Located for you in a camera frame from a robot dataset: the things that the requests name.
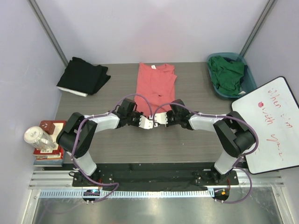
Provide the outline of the red t shirt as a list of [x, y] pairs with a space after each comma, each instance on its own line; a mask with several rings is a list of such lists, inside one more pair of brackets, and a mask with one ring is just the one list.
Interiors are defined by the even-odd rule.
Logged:
[[137, 87], [134, 101], [137, 111], [146, 117], [150, 111], [157, 110], [158, 113], [167, 112], [171, 109], [169, 105], [159, 108], [160, 105], [175, 100], [175, 66], [162, 64], [159, 66], [139, 63], [137, 76]]

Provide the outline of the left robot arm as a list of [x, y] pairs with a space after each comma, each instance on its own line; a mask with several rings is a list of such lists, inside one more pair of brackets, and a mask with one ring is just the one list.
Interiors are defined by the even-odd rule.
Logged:
[[75, 112], [58, 134], [56, 143], [70, 155], [84, 182], [95, 186], [100, 182], [100, 172], [89, 153], [94, 135], [126, 125], [138, 127], [143, 115], [143, 112], [137, 111], [137, 103], [128, 98], [104, 114], [83, 115]]

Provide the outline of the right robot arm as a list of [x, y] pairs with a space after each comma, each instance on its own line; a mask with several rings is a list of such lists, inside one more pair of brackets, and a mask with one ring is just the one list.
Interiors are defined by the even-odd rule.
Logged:
[[257, 135], [245, 124], [242, 116], [235, 111], [225, 115], [208, 115], [187, 110], [182, 100], [171, 103], [166, 113], [167, 126], [180, 125], [188, 130], [204, 130], [216, 133], [223, 152], [208, 174], [216, 184], [224, 183], [230, 171], [244, 152], [256, 144]]

